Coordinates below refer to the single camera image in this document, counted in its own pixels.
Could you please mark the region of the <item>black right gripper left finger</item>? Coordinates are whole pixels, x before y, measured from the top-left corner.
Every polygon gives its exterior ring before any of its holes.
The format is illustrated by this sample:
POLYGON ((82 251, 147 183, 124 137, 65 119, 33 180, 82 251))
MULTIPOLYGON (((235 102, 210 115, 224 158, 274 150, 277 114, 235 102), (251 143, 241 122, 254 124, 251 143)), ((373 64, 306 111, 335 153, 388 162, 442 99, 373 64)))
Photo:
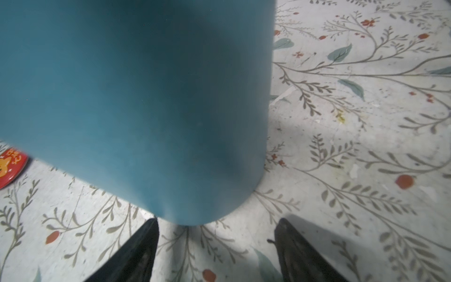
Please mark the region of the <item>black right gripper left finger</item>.
POLYGON ((159 235, 157 218, 147 220, 87 282, 149 282, 159 235))

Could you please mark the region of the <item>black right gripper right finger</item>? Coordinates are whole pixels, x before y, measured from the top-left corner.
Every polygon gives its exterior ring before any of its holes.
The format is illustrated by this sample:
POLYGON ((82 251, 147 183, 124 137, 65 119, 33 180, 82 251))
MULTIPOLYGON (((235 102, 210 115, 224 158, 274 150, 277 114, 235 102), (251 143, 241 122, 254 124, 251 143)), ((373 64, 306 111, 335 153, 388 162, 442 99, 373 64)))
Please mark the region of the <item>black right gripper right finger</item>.
POLYGON ((281 218, 274 230, 278 261, 284 282, 346 282, 306 238, 286 219, 281 218))

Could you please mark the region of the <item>teal ceramic vase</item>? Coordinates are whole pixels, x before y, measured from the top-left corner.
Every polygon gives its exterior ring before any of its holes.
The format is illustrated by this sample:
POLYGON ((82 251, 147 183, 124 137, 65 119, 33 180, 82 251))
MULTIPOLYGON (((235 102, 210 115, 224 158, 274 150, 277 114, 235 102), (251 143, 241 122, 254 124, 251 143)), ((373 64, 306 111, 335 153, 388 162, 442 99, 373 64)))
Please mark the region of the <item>teal ceramic vase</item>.
POLYGON ((274 1, 2 1, 1 137, 179 225, 264 173, 274 1))

